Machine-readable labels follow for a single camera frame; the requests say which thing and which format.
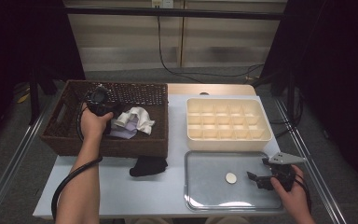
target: black cable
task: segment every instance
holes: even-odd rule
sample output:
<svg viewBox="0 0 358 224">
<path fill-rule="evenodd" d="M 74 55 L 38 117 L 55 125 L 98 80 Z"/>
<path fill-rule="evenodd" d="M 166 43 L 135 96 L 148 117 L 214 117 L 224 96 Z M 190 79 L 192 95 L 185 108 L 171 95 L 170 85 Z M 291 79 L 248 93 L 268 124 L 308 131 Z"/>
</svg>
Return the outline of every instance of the black cable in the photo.
<svg viewBox="0 0 358 224">
<path fill-rule="evenodd" d="M 102 160 L 103 160 L 103 157 L 101 155 L 99 155 L 96 160 L 90 161 L 90 162 L 80 166 L 79 168 L 75 169 L 71 174 L 69 174 L 61 182 L 61 184 L 57 187 L 56 191 L 54 192 L 53 199 L 51 200 L 51 214 L 53 215 L 54 221 L 57 216 L 57 203 L 58 203 L 58 200 L 60 198 L 60 194 L 61 194 L 63 188 L 65 188 L 65 186 L 77 175 L 79 175 L 80 173 L 84 172 L 85 170 L 89 169 L 90 167 L 92 167 L 93 165 L 97 164 L 98 162 L 100 162 Z"/>
<path fill-rule="evenodd" d="M 301 121 L 302 114 L 304 112 L 304 96 L 302 95 L 301 91 L 298 92 L 298 102 L 296 107 L 296 115 L 295 120 L 291 124 L 291 128 L 287 129 L 281 133 L 275 134 L 275 138 L 281 137 L 286 133 L 292 132 L 295 127 L 298 126 L 299 122 Z M 290 124 L 289 120 L 285 119 L 275 119 L 269 122 L 270 124 Z"/>
<path fill-rule="evenodd" d="M 275 76 L 279 75 L 280 72 L 275 72 L 274 74 L 271 74 L 270 76 L 259 78 L 258 80 L 252 82 L 250 85 L 253 86 L 253 88 L 257 88 L 261 85 L 270 83 Z"/>
<path fill-rule="evenodd" d="M 83 115 L 83 112 L 86 108 L 82 109 L 84 101 L 82 101 L 79 105 L 79 108 L 77 110 L 77 119 L 76 119 L 76 130 L 77 130 L 77 136 L 79 137 L 79 139 L 83 142 L 84 136 L 83 133 L 81 132 L 81 127 L 80 127 L 80 123 L 81 123 L 81 116 Z"/>
<path fill-rule="evenodd" d="M 211 76 L 211 77 L 241 77 L 241 76 L 248 76 L 247 77 L 247 80 L 249 79 L 249 75 L 254 71 L 256 70 L 257 68 L 263 66 L 264 64 L 261 63 L 261 64 L 254 64 L 254 65 L 251 65 L 250 67 L 248 67 L 247 69 L 247 72 L 245 73 L 241 73 L 241 74 L 237 74 L 237 75 L 220 75 L 220 74 L 210 74 L 210 73 L 200 73 L 200 72 L 173 72 L 172 70 L 170 70 L 166 65 L 165 65 L 165 62 L 162 58 L 162 52 L 161 52 L 161 24 L 160 24 L 160 20 L 159 20 L 159 16 L 157 17 L 157 20 L 158 20 L 158 53 L 159 53 L 159 60 L 162 64 L 162 66 L 164 67 L 164 69 L 166 71 L 168 71 L 169 73 L 171 73 L 172 75 L 174 76 L 178 76 L 178 77 L 186 77 L 186 78 L 189 78 L 193 81 L 196 81 L 196 82 L 199 82 L 199 83 L 203 83 L 202 81 L 196 79 L 196 78 L 193 78 L 193 77 L 188 77 L 188 76 L 185 76 L 185 75 L 202 75 L 202 76 Z"/>
<path fill-rule="evenodd" d="M 297 176 L 299 176 L 301 179 L 302 179 L 302 181 L 305 183 L 305 185 L 303 184 L 303 183 L 301 183 L 300 181 L 298 181 L 298 180 L 296 180 L 295 179 L 295 181 L 296 181 L 296 183 L 304 190 L 304 192 L 305 192 L 305 195 L 306 195 L 306 198 L 307 198 L 307 206 L 308 206 L 308 210 L 310 211 L 310 214 L 312 214 L 312 200 L 310 199 L 310 191 L 309 191 L 309 189 L 308 189 L 308 186 L 306 186 L 307 185 L 307 183 L 305 182 L 305 180 L 300 176 L 300 175 L 297 175 Z"/>
</svg>

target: wall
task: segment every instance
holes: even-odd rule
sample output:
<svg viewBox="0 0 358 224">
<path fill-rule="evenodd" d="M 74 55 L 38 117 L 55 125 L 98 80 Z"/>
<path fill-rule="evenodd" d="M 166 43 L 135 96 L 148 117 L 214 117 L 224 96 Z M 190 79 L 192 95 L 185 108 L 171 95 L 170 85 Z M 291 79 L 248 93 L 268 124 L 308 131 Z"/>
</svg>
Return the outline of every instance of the wall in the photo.
<svg viewBox="0 0 358 224">
<path fill-rule="evenodd" d="M 68 6 L 151 7 L 150 0 L 64 1 Z M 283 12 L 284 0 L 177 0 L 174 8 Z M 85 71 L 162 67 L 155 17 L 69 15 Z M 168 67 L 263 63 L 278 21 L 160 18 Z"/>
</svg>

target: gray floor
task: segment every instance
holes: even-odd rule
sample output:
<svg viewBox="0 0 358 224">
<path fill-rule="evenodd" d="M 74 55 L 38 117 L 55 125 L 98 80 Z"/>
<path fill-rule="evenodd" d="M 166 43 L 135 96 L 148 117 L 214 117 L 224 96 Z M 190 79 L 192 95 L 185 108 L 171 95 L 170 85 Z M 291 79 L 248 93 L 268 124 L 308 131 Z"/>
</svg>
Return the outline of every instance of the gray floor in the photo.
<svg viewBox="0 0 358 224">
<path fill-rule="evenodd" d="M 188 68 L 186 72 L 214 73 L 225 75 L 191 76 L 204 83 L 236 83 L 243 84 L 245 76 L 228 77 L 244 73 L 248 67 L 216 67 L 216 68 Z M 255 70 L 251 77 L 256 77 L 260 70 Z M 115 72 L 88 72 L 88 79 L 114 80 L 114 81 L 150 81 L 150 82 L 196 82 L 186 77 L 174 76 L 163 69 L 147 69 Z M 269 95 L 269 86 L 261 86 L 256 89 L 261 97 L 264 107 L 268 113 L 268 119 L 280 119 L 280 114 L 270 107 L 276 106 Z M 0 124 L 0 176 L 5 172 L 12 156 L 16 153 L 21 139 L 29 126 L 30 118 L 29 99 L 22 104 L 16 104 L 20 95 L 16 95 L 13 103 L 6 112 Z M 40 94 L 41 102 L 46 102 L 48 96 Z M 46 121 L 42 122 L 40 130 L 43 130 Z M 272 125 L 275 133 L 285 129 L 283 125 Z M 358 223 L 358 175 L 342 159 L 339 149 L 334 142 L 324 138 L 323 125 L 312 115 L 311 110 L 305 105 L 304 115 L 298 126 L 301 135 L 310 150 L 313 160 L 316 162 L 324 181 L 331 190 L 334 198 L 343 212 L 347 223 Z M 296 154 L 290 134 L 278 138 L 278 144 L 282 151 Z M 34 208 L 40 198 L 41 192 L 48 179 L 49 172 L 55 161 L 56 155 L 52 150 L 42 150 L 46 146 L 36 137 L 30 145 L 20 163 L 18 172 L 10 182 L 10 188 L 5 192 L 2 203 L 0 203 L 0 223 L 51 223 L 32 216 Z M 310 184 L 313 206 L 312 214 L 318 223 L 333 223 L 330 215 L 325 210 L 324 201 L 318 196 L 317 189 Z M 252 223 L 294 223 L 287 216 L 278 217 L 250 217 Z M 178 218 L 175 223 L 203 223 L 205 218 Z M 102 220 L 102 223 L 112 223 L 112 220 Z"/>
</svg>

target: black curtain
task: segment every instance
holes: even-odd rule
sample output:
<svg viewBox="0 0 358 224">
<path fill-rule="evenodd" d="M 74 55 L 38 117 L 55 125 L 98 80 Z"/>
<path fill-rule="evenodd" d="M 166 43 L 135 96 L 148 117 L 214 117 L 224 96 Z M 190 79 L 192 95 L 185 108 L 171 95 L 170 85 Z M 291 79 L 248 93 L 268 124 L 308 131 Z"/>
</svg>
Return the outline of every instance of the black curtain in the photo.
<svg viewBox="0 0 358 224">
<path fill-rule="evenodd" d="M 0 0 L 0 119 L 13 87 L 31 71 L 45 93 L 52 79 L 85 79 L 67 15 L 36 7 L 62 7 L 60 0 Z"/>
<path fill-rule="evenodd" d="M 278 74 L 271 91 L 280 94 L 293 72 L 306 103 L 358 172 L 358 1 L 312 1 L 319 13 L 300 2 L 288 1 L 287 13 L 304 16 L 280 23 L 262 77 Z"/>
</svg>

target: table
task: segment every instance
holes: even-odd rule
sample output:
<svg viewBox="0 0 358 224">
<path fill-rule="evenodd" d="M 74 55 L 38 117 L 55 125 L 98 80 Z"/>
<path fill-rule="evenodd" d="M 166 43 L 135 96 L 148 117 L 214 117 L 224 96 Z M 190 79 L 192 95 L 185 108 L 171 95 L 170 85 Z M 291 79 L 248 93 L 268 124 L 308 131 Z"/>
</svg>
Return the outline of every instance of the table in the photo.
<svg viewBox="0 0 358 224">
<path fill-rule="evenodd" d="M 104 158 L 100 163 L 101 218 L 117 217 L 205 217 L 242 215 L 265 216 L 283 213 L 283 208 L 268 211 L 202 211 L 186 207 L 184 198 L 186 146 L 186 99 L 209 93 L 213 98 L 250 98 L 259 100 L 253 87 L 220 84 L 169 84 L 169 155 L 167 170 L 159 175 L 131 177 L 136 159 Z M 264 148 L 272 156 L 280 151 L 273 138 Z M 50 178 L 34 210 L 34 216 L 51 218 L 50 203 L 54 190 L 69 173 L 75 157 L 58 157 Z"/>
</svg>

